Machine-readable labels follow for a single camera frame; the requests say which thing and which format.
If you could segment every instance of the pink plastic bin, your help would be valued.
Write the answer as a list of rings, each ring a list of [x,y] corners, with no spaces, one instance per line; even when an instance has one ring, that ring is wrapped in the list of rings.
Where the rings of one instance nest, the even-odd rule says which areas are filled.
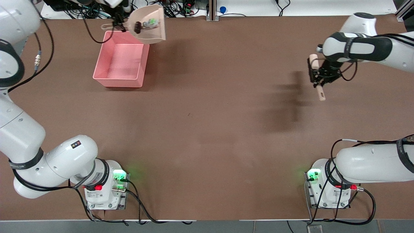
[[[105,32],[104,41],[112,31]],[[105,87],[142,87],[149,44],[142,44],[129,32],[113,32],[102,44],[94,79]]]

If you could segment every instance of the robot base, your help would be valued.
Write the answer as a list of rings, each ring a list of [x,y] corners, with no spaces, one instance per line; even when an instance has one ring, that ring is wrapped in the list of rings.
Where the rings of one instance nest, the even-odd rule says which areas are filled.
[[[351,196],[350,189],[342,190],[341,199],[339,200],[341,189],[336,188],[330,182],[328,182],[325,186],[325,189],[323,190],[323,193],[321,193],[323,185],[327,180],[325,173],[325,165],[327,162],[328,159],[319,159],[313,164],[312,168],[305,173],[305,195],[307,202],[311,208],[316,208],[319,197],[322,195],[318,208],[336,209],[338,206],[338,201],[340,201],[338,206],[339,209],[348,208],[348,202]],[[335,172],[333,172],[332,175],[336,180],[339,180]]]
[[[109,165],[109,177],[101,190],[89,191],[85,189],[87,205],[91,210],[116,210],[125,209],[128,182],[115,180],[114,170],[122,170],[121,165],[113,160],[106,160]],[[125,179],[129,179],[129,174],[125,174]]]

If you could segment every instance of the blue round object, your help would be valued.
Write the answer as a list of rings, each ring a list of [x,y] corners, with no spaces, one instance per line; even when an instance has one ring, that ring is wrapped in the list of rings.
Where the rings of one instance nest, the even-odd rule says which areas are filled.
[[[226,12],[226,7],[220,7],[220,12],[222,13],[222,14],[224,14],[225,12]]]

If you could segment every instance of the brown tabletop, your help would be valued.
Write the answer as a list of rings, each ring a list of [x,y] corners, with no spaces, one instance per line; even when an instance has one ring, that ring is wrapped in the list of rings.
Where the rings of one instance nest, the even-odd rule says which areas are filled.
[[[43,150],[78,134],[92,137],[100,158],[132,174],[156,219],[305,219],[303,172],[328,158],[335,140],[413,133],[410,73],[361,63],[354,80],[326,85],[327,101],[318,100],[306,59],[346,18],[167,19],[168,39],[151,45],[141,89],[108,89],[93,80],[101,46],[81,20],[49,20],[51,65],[10,96],[45,128]],[[88,23],[103,38],[105,21]],[[386,15],[377,31],[405,29]],[[43,26],[38,33],[44,64],[50,43]],[[30,38],[22,55],[27,73],[36,52]],[[0,164],[1,220],[86,218],[73,190],[19,196],[5,156]],[[414,217],[412,182],[364,187],[377,201],[376,218]],[[338,218],[367,218],[370,209],[361,194]],[[127,210],[105,217],[137,219],[137,204],[131,199]]]

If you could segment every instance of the gray floor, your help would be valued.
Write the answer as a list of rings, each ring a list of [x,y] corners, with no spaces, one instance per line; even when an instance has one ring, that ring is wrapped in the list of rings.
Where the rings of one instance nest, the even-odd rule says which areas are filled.
[[[306,233],[306,223],[289,221],[294,233]],[[365,226],[348,226],[340,223],[322,223],[324,233],[411,233],[414,221],[381,220]],[[0,233],[290,233],[286,221],[197,221],[192,225],[179,222],[140,226],[130,223],[94,223],[90,221],[37,221],[0,222]]]

